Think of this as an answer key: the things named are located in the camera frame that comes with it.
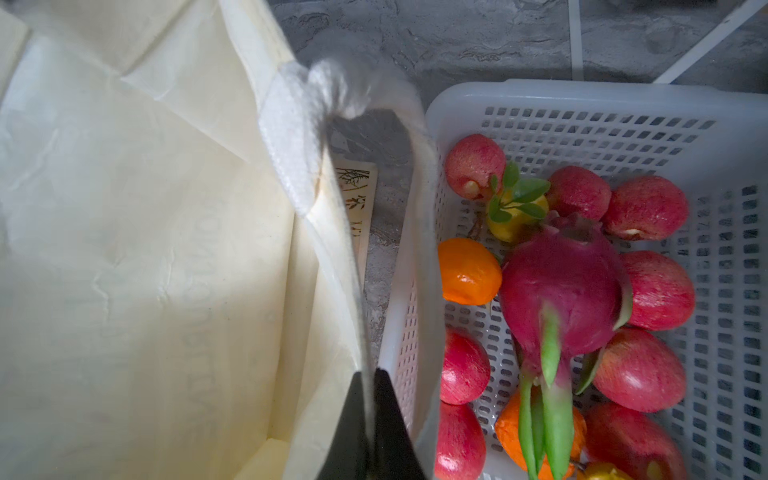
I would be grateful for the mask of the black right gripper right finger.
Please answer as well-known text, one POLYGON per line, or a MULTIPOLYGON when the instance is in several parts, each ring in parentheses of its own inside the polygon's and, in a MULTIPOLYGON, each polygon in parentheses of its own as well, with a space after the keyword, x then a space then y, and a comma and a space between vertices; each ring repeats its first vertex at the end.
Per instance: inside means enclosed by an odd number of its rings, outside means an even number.
POLYGON ((378 368, 374 375, 375 434, 373 478, 425 480, 409 437, 390 376, 378 368))

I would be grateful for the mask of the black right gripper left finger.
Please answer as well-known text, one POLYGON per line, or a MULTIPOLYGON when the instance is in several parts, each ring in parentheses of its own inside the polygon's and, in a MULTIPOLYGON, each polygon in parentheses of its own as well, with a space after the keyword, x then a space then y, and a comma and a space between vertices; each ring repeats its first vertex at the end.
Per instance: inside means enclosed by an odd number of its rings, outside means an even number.
POLYGON ((362 374, 351 379, 343 409, 317 480, 364 480, 368 476, 369 445, 362 374))

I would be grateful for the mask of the orange tangerine with leaves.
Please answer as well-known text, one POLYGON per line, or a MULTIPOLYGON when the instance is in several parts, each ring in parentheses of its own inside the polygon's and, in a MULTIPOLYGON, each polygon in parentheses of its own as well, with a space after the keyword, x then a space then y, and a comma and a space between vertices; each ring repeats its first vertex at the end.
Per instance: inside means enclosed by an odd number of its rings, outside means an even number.
POLYGON ((502 283, 497 258, 481 243, 452 238, 438 245, 443 298, 461 305, 485 305, 502 283))

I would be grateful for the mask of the cream canvas grocery bag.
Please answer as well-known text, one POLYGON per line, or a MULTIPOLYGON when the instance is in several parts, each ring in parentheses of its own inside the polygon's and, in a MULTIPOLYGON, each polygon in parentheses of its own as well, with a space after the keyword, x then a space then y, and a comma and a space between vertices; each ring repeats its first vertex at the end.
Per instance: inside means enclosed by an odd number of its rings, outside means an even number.
POLYGON ((316 479, 374 375, 327 128, 414 86, 265 1, 1 5, 1 475, 316 479))

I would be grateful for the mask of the pink dragon fruit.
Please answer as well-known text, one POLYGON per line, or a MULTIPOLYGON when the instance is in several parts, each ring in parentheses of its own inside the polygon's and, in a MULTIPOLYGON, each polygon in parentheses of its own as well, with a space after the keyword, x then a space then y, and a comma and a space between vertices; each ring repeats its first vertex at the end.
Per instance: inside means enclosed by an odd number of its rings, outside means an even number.
POLYGON ((574 394, 592 382, 601 351, 631 317, 633 290, 599 223, 551 211, 502 266, 503 317, 520 365, 519 440, 527 475, 538 477, 539 440, 552 475, 570 463, 574 394))

